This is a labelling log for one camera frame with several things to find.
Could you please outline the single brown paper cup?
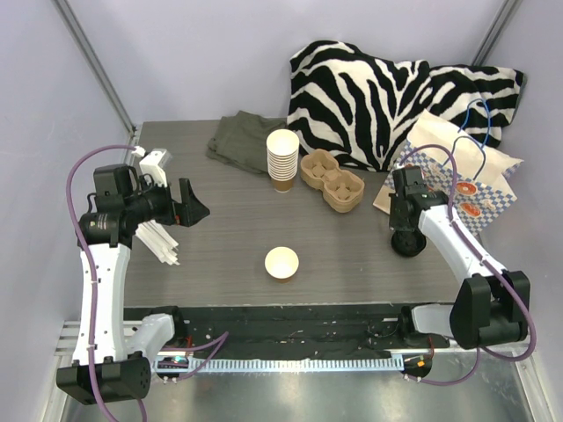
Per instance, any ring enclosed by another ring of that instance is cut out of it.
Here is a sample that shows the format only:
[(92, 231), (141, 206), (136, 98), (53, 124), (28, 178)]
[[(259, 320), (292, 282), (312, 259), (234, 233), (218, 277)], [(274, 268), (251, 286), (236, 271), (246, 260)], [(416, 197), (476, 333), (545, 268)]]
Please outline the single brown paper cup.
[(289, 247), (275, 247), (265, 256), (264, 266), (273, 279), (288, 282), (298, 270), (299, 257)]

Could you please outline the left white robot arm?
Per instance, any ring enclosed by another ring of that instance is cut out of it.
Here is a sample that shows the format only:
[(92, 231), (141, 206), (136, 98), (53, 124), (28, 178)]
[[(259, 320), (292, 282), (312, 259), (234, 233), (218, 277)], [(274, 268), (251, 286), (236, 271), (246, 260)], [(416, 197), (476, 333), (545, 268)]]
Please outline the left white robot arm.
[(210, 214), (187, 178), (179, 180), (180, 200), (156, 176), (126, 164), (99, 167), (93, 181), (89, 208), (78, 222), (84, 238), (79, 336), (71, 365), (56, 374), (57, 387), (85, 405), (145, 398), (158, 353), (186, 343), (177, 306), (154, 308), (131, 338), (124, 334), (124, 286), (136, 231), (146, 223), (191, 227)]

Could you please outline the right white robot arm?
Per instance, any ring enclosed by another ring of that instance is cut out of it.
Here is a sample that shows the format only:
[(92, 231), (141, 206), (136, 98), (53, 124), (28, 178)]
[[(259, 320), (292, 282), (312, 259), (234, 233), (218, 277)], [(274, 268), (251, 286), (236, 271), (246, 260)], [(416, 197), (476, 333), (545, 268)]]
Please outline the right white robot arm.
[(405, 312), (397, 326), (400, 342), (416, 347), (437, 334), (473, 349), (525, 340), (530, 302), (525, 274), (508, 271), (486, 252), (449, 207), (448, 195), (428, 188), (420, 167), (403, 167), (391, 175), (392, 249), (413, 258), (432, 243), (460, 283), (452, 304), (429, 303)]

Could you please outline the printed paper takeout bag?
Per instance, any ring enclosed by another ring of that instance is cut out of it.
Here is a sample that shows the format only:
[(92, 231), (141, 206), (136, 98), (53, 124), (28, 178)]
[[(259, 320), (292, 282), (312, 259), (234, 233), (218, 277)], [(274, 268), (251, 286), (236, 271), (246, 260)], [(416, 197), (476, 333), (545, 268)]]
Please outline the printed paper takeout bag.
[(430, 190), (448, 193), (454, 187), (454, 207), (476, 236), (516, 202), (508, 177), (522, 162), (425, 111), (400, 147), (392, 169), (417, 165)]

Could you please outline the bundle of white straws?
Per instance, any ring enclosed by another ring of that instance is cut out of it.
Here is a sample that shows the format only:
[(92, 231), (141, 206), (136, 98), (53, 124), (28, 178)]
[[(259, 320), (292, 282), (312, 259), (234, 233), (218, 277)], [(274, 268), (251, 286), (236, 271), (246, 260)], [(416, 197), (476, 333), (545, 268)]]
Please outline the bundle of white straws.
[(157, 259), (169, 266), (178, 266), (179, 259), (177, 248), (179, 243), (165, 230), (165, 228), (155, 222), (141, 223), (135, 236), (157, 257)]

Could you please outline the cardboard cup carrier tray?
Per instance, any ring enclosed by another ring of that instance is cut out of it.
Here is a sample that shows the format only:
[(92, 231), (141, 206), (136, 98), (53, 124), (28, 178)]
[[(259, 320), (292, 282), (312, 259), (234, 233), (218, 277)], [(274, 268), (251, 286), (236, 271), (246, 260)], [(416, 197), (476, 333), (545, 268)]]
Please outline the cardboard cup carrier tray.
[(362, 201), (364, 181), (353, 172), (342, 170), (337, 159), (328, 151), (315, 149), (304, 156), (300, 169), (304, 183), (320, 191), (334, 211), (348, 213)]

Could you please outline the olive green folded cloth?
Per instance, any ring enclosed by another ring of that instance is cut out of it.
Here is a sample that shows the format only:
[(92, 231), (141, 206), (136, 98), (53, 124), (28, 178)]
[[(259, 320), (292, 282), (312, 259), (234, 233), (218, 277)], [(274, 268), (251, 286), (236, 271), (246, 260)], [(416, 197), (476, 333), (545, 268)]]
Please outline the olive green folded cloth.
[(286, 127), (285, 118), (266, 118), (244, 111), (223, 116), (208, 141), (206, 156), (250, 173), (267, 173), (267, 137)]

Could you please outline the stack of paper cups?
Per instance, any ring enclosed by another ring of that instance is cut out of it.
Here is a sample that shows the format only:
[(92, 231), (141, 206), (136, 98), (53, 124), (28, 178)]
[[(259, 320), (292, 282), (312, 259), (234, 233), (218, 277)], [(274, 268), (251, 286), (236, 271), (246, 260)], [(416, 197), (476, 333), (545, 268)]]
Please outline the stack of paper cups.
[(278, 129), (267, 137), (267, 172), (278, 193), (288, 192), (297, 174), (299, 138), (288, 129)]

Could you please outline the zebra print cloth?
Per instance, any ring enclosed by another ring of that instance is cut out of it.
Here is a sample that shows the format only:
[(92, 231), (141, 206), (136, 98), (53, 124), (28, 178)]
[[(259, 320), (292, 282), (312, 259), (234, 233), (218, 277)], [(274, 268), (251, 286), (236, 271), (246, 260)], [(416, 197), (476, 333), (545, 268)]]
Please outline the zebra print cloth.
[(301, 154), (323, 149), (341, 165), (377, 172), (390, 169), (425, 111), (499, 147), (527, 82), (518, 69), (394, 62), (336, 40), (313, 41), (289, 65), (287, 124)]

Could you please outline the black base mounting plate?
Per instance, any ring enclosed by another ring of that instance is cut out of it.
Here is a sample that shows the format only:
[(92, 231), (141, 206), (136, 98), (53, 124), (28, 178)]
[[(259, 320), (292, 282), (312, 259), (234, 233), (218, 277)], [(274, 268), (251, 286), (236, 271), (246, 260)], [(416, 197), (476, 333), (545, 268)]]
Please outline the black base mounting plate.
[(439, 335), (407, 327), (408, 305), (324, 304), (183, 307), (187, 336), (203, 345), (224, 332), (216, 358), (356, 360), (387, 358), (392, 349), (447, 348)]

